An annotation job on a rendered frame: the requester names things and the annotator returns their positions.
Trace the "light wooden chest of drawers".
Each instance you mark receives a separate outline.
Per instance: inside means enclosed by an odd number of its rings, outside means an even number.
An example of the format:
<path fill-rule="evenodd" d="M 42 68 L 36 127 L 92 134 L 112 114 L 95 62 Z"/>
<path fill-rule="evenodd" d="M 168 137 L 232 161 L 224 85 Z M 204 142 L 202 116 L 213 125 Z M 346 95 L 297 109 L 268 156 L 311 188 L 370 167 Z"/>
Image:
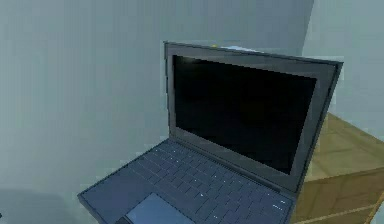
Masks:
<path fill-rule="evenodd" d="M 384 194 L 384 142 L 329 113 L 290 224 L 365 224 Z"/>

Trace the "dark grey laptop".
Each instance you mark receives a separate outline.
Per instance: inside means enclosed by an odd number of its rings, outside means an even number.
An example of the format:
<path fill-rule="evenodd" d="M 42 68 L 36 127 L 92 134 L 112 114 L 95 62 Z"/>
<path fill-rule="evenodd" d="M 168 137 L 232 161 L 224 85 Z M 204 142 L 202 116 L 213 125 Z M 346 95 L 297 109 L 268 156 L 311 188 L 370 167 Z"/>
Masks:
<path fill-rule="evenodd" d="M 342 62 L 168 42 L 168 137 L 82 191 L 98 224 L 289 224 Z"/>

